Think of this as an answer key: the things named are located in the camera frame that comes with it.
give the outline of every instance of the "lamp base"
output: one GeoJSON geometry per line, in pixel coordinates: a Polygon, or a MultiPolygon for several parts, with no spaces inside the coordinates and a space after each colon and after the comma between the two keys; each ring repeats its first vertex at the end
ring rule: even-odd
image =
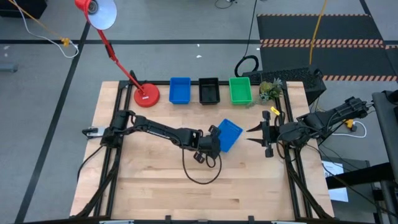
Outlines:
{"type": "Polygon", "coordinates": [[[145,91],[145,95],[139,89],[134,92],[134,100],[140,107],[151,107],[154,106],[160,98],[159,89],[150,83],[141,85],[145,91]]]}

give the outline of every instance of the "blue plastic bin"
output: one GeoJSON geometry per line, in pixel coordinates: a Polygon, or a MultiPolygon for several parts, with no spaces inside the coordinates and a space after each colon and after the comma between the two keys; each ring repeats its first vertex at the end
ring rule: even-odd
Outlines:
{"type": "Polygon", "coordinates": [[[171,78],[169,101],[173,104],[189,104],[190,100],[191,78],[171,78]]]}
{"type": "Polygon", "coordinates": [[[228,119],[224,119],[218,128],[221,130],[221,134],[218,136],[221,144],[221,150],[223,152],[228,152],[242,134],[243,129],[228,119]]]}

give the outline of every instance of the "white cable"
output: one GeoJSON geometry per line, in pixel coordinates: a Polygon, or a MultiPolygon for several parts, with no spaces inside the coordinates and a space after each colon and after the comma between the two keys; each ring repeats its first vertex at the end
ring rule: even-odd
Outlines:
{"type": "Polygon", "coordinates": [[[67,55],[65,54],[65,52],[62,50],[61,46],[59,46],[59,45],[58,45],[57,43],[55,43],[54,41],[52,41],[52,40],[50,40],[50,39],[48,39],[48,38],[46,38],[46,37],[43,37],[43,36],[41,36],[41,35],[33,34],[33,33],[32,33],[31,31],[29,31],[29,29],[27,28],[27,24],[26,24],[26,20],[25,20],[24,13],[19,9],[19,7],[17,7],[17,8],[18,8],[19,12],[21,13],[21,16],[22,16],[22,18],[23,18],[23,20],[24,20],[24,24],[25,24],[26,31],[27,31],[28,33],[30,33],[31,35],[33,35],[33,36],[35,36],[35,37],[48,40],[49,42],[55,44],[55,45],[61,50],[63,56],[65,56],[66,58],[74,58],[74,57],[76,57],[76,55],[79,54],[79,49],[78,49],[78,47],[77,47],[71,40],[69,40],[69,43],[72,44],[72,46],[74,46],[74,47],[76,48],[76,53],[74,54],[74,56],[67,56],[67,55]]]}
{"type": "Polygon", "coordinates": [[[355,135],[352,135],[352,134],[345,134],[345,133],[336,133],[336,134],[333,133],[331,135],[334,135],[334,136],[349,136],[349,137],[353,137],[353,138],[365,138],[366,137],[366,127],[365,127],[365,125],[362,122],[360,122],[360,121],[354,121],[353,122],[353,124],[356,124],[356,123],[362,125],[363,129],[365,130],[365,134],[363,136],[355,136],[355,135]]]}

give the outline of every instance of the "wooden tabletop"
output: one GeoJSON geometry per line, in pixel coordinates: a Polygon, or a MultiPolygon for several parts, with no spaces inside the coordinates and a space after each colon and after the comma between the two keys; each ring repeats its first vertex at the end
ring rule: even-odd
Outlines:
{"type": "MultiPolygon", "coordinates": [[[[288,91],[294,117],[308,113],[302,83],[288,82],[288,91]]],[[[118,82],[103,82],[93,119],[93,126],[109,126],[118,82]]],[[[133,98],[130,110],[158,123],[171,127],[202,129],[219,125],[225,118],[244,130],[262,121],[263,110],[270,110],[273,102],[245,106],[231,104],[229,86],[220,86],[221,101],[217,105],[199,103],[198,86],[191,88],[188,105],[169,102],[169,86],[158,86],[159,102],[151,108],[141,108],[133,98]]],[[[253,96],[259,87],[252,86],[253,96]]],[[[287,172],[283,160],[275,156],[265,158],[264,148],[246,138],[261,138],[261,131],[243,132],[228,153],[221,153],[223,166],[220,176],[212,184],[199,185],[185,176],[182,168],[182,150],[170,141],[147,133],[133,133],[124,138],[112,218],[163,220],[171,215],[174,220],[293,220],[294,214],[287,172]]],[[[98,148],[99,139],[88,141],[85,158],[98,148]]],[[[316,147],[315,141],[310,145],[316,147]]],[[[103,166],[101,151],[82,169],[77,185],[71,215],[78,213],[98,188],[103,166]]],[[[200,181],[212,179],[219,168],[210,169],[185,152],[185,163],[190,176],[200,181]]],[[[329,215],[333,209],[326,186],[319,154],[309,147],[301,152],[307,187],[329,215]]],[[[305,216],[302,194],[297,188],[300,213],[305,216]]]]}

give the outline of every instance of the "floor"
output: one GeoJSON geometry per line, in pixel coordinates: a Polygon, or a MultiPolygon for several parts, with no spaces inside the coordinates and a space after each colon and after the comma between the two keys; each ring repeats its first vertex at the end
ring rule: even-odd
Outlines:
{"type": "MultiPolygon", "coordinates": [[[[384,40],[398,40],[398,7],[395,0],[366,1],[384,40]]],[[[85,18],[73,1],[48,0],[41,22],[65,37],[80,39],[85,18]]],[[[196,39],[191,44],[114,45],[117,56],[140,80],[168,80],[170,77],[233,77],[233,69],[246,46],[242,42],[201,44],[203,39],[245,40],[248,37],[254,1],[238,0],[228,9],[217,9],[214,0],[116,0],[118,19],[105,32],[112,40],[196,39]]],[[[259,1],[257,13],[319,13],[319,0],[259,1]]],[[[359,0],[331,0],[325,13],[362,14],[359,0]]],[[[30,30],[48,35],[37,24],[30,30]]],[[[0,17],[2,40],[36,39],[29,35],[20,19],[0,17]]],[[[254,23],[252,39],[258,39],[254,23]]],[[[98,40],[90,29],[88,40],[98,40]]],[[[257,44],[248,54],[259,56],[257,44]]],[[[73,55],[70,47],[68,55],[73,55]]],[[[0,223],[15,221],[29,184],[45,136],[49,129],[72,60],[50,44],[0,44],[0,61],[17,62],[17,73],[0,73],[0,223]]],[[[250,70],[244,64],[241,71],[250,70]]],[[[33,194],[25,222],[67,218],[76,187],[76,172],[83,159],[86,139],[81,130],[91,124],[101,82],[125,79],[107,57],[101,44],[86,44],[76,67],[72,84],[50,144],[42,172],[33,194]]],[[[396,82],[325,82],[328,90],[319,106],[329,109],[351,96],[371,100],[371,93],[396,90],[396,82]]],[[[348,159],[387,161],[376,114],[363,119],[368,128],[364,139],[333,136],[325,145],[348,159]]],[[[372,216],[347,213],[335,207],[345,220],[371,222],[372,216]]]]}

